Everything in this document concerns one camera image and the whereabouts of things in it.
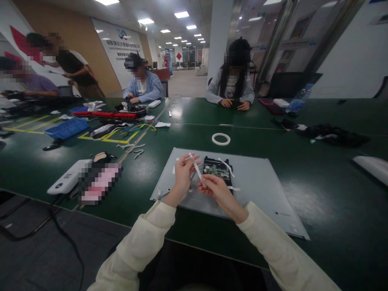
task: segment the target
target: company logo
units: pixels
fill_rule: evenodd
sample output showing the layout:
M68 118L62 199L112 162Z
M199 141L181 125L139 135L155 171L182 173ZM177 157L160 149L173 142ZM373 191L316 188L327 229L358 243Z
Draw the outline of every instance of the company logo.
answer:
M127 36L127 34L125 33L124 30L117 29L117 34L118 34L119 38L121 38L121 39L125 39L126 40L128 38L128 36Z

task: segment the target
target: tape roll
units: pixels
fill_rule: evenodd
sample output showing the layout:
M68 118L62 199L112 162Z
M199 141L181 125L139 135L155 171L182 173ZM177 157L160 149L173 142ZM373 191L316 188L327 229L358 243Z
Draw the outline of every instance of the tape roll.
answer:
M215 137L216 136L223 136L223 137L226 137L226 141L224 143L220 143L219 141L216 141L215 140ZM226 135L225 133L215 133L213 134L213 136L211 137L211 140L213 143L215 143L216 145L218 146L227 146L229 143L230 143L230 137L228 135Z

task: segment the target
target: water bottle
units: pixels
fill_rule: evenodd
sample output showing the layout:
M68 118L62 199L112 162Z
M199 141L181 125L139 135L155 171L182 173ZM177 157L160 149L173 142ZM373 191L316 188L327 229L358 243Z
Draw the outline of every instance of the water bottle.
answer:
M304 87L301 91L298 92L298 94L292 99L290 105L286 109L286 112L295 112L298 113L299 110L302 108L303 104L306 102L306 100L309 98L311 93L311 88L314 84L307 84L306 87Z

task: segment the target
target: long hair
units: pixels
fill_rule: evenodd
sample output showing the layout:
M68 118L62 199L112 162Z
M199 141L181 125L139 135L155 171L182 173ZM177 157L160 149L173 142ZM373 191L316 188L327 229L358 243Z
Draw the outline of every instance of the long hair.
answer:
M221 66L221 79L219 81L219 95L223 97L225 95L226 85L228 82L229 67L240 66L243 69L240 71L234 90L233 98L240 98L243 93L243 87L245 82L245 76L248 72L249 62L251 60L251 46L245 39L239 38L232 42L229 46L227 57L224 64Z

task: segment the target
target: green table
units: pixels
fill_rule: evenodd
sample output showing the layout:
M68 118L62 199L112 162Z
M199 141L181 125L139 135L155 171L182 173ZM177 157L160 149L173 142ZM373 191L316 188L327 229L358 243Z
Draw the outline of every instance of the green table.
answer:
M108 105L120 101L109 100ZM309 100L296 120L306 125L330 122L368 134L372 141L359 150L388 160L385 104L376 100L349 100L343 105L335 100ZM379 281L386 269L387 188L351 161L359 155L356 150L323 142L311 144L296 132L280 130L258 102L248 112L233 112L203 99L168 99L151 111L155 116L161 114L158 119L171 122L171 127L157 132L148 129L143 137L145 131L139 133L136 139L146 144L145 152L136 160L129 154L122 162L122 177L105 201L84 207L82 212L132 226L139 214L152 206L151 193L173 147L268 158L311 238L295 242L343 290L388 287L386 281ZM218 132L231 137L228 146L211 141ZM5 141L8 145L0 152L0 175L8 178L0 181L0 188L43 201L48 199L45 192L49 186L75 161L104 150L117 156L125 153L116 143L71 138L47 154L41 148L50 138L38 134L15 134ZM15 166L18 172L8 170ZM18 183L21 176L27 177L30 187ZM179 208L167 238L268 267L227 219Z

